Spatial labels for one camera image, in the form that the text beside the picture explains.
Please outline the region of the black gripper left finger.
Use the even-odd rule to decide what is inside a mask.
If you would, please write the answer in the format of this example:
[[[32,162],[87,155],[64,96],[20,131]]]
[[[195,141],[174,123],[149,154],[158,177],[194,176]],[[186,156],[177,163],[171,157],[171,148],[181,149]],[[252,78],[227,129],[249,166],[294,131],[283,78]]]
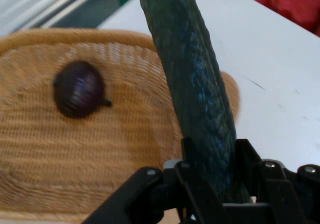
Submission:
[[[177,209],[182,224],[225,223],[225,209],[193,165],[195,144],[181,141],[183,160],[173,168],[141,168],[103,202],[85,224],[157,224]]]

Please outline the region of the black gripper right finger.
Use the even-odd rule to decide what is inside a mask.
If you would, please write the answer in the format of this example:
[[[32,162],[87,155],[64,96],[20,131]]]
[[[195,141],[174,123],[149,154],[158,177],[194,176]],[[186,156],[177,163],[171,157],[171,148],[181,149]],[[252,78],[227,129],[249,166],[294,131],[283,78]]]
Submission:
[[[272,224],[320,222],[320,167],[290,171],[277,160],[262,159],[247,139],[236,141],[237,174],[258,204],[266,204]]]

